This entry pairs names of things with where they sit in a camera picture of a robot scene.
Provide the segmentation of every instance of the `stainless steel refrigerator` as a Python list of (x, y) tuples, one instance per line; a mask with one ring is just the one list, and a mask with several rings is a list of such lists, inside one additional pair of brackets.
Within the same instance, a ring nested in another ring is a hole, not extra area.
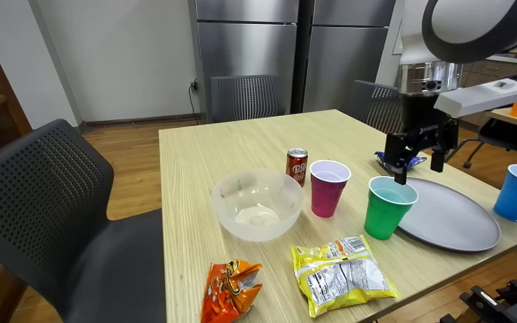
[(298, 2), (191, 0), (200, 108), (207, 120), (218, 120), (221, 109), (212, 86), (234, 77), (277, 79), (282, 113), (291, 111)]
[(354, 79), (376, 81), (395, 0), (302, 3), (293, 111), (341, 108)]

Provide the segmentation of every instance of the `snack bag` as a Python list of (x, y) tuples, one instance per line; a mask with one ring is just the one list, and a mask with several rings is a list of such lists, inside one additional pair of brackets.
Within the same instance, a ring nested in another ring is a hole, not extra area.
[(261, 264), (234, 260), (209, 269), (201, 323), (230, 323), (248, 312), (262, 283), (253, 285)]
[(381, 273), (365, 237), (345, 237), (322, 247), (293, 246), (300, 291), (309, 300), (309, 316), (397, 296)]

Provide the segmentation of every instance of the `red can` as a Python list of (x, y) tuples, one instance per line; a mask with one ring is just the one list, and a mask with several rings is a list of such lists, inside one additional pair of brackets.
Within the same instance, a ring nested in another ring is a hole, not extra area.
[(302, 186), (307, 178), (309, 152), (302, 147), (293, 147), (288, 152), (288, 176), (295, 178)]

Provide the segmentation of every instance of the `white wall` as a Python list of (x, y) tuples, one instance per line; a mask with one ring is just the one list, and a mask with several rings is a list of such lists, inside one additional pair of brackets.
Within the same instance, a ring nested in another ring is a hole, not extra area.
[(83, 120), (191, 111), (187, 0), (34, 0)]
[(54, 118), (78, 125), (29, 0), (0, 0), (0, 64), (33, 127)]

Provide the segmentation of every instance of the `green plastic cup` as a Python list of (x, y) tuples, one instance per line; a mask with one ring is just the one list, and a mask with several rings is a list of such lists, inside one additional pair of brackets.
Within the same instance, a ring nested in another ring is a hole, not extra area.
[(399, 185), (390, 176), (372, 178), (368, 181), (367, 233), (374, 239), (388, 240), (417, 201), (419, 192), (413, 186)]

